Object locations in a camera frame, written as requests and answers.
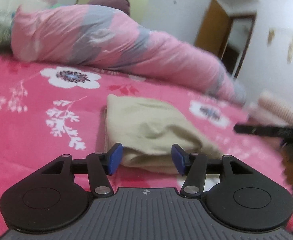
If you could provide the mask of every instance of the pink floral bedspread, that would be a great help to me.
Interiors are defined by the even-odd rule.
[[[111,93],[155,98],[174,105],[225,154],[236,156],[288,188],[280,157],[259,138],[233,132],[236,122],[247,119],[239,108],[183,87],[137,76],[0,57],[0,197],[13,184],[62,154],[76,159],[102,151],[103,112]],[[120,167],[110,181],[114,189],[180,189],[183,184],[179,176],[125,167]],[[89,189],[86,176],[76,176],[76,182]],[[0,235],[6,229],[0,214]]]

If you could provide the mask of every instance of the gray grip pad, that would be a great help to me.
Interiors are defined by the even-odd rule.
[[[58,232],[26,235],[10,230],[1,240],[293,240],[279,228],[262,234],[229,229],[210,217],[200,201],[174,188],[119,188],[96,199],[87,213]]]

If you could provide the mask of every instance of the door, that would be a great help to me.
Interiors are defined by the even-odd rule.
[[[194,45],[221,58],[229,28],[229,16],[217,0],[211,0]]]
[[[231,75],[233,74],[234,68],[236,67],[239,56],[240,53],[237,51],[237,49],[233,48],[229,44],[226,46],[221,61]]]

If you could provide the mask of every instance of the pink comforter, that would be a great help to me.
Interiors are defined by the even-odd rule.
[[[57,156],[73,158],[104,149],[109,94],[166,101],[195,127],[232,154],[287,187],[279,156],[258,137],[236,135],[233,125],[246,113],[192,90],[145,78],[92,68],[21,63],[0,57],[0,197],[13,184]],[[179,176],[120,167],[112,186],[177,187]],[[89,189],[86,176],[76,182]],[[0,235],[7,227],[0,214]]]
[[[27,62],[87,65],[195,89],[244,105],[244,89],[215,55],[150,31],[120,10],[73,5],[23,13],[12,28],[14,56]]]

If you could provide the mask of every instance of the beige towel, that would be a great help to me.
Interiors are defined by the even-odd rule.
[[[218,147],[202,135],[176,108],[150,98],[107,98],[106,130],[109,145],[124,146],[122,165],[152,172],[177,174],[171,146],[221,158]]]

